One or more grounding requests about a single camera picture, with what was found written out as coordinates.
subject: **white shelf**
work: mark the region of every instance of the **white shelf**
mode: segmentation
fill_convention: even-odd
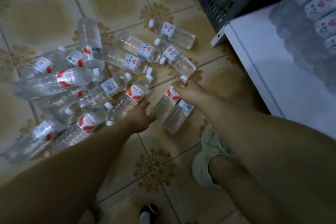
[[[272,115],[336,138],[336,95],[294,64],[268,15],[271,7],[236,18],[224,32]]]

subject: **pack of water bottles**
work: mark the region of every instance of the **pack of water bottles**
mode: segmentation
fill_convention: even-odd
[[[12,84],[14,96],[34,102],[46,119],[28,135],[18,139],[4,154],[10,163],[31,160],[55,154],[64,148],[86,139],[103,125],[112,125],[122,118],[146,95],[150,83],[150,64],[167,61],[182,76],[185,85],[196,67],[173,44],[190,49],[195,35],[176,28],[168,22],[150,21],[161,39],[155,40],[157,48],[121,32],[115,37],[113,47],[102,45],[97,23],[90,18],[78,21],[80,47],[46,52],[36,62],[20,72],[20,79]],[[127,73],[110,71],[105,79],[105,64],[120,67]],[[134,76],[142,78],[128,89]],[[110,103],[119,92],[126,90],[119,103]],[[156,117],[171,133],[181,126],[193,106],[180,101],[171,86],[154,109]]]
[[[269,17],[294,62],[336,92],[336,0],[282,0]]]

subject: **person's left arm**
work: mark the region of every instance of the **person's left arm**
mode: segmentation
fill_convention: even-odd
[[[77,223],[133,133],[148,128],[148,102],[110,127],[36,164],[0,188],[0,223]]]

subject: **person's right hand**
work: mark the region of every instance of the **person's right hand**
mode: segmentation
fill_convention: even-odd
[[[186,86],[183,88],[177,84],[173,84],[174,90],[181,96],[183,101],[187,102],[188,104],[196,105],[199,101],[202,101],[207,93],[203,89],[201,85],[193,80],[187,81]]]

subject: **person's left hand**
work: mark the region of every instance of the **person's left hand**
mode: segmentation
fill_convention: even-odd
[[[148,101],[143,101],[135,106],[124,117],[130,123],[130,129],[134,133],[145,131],[149,125],[156,120],[153,115],[146,114],[146,108],[149,106]]]

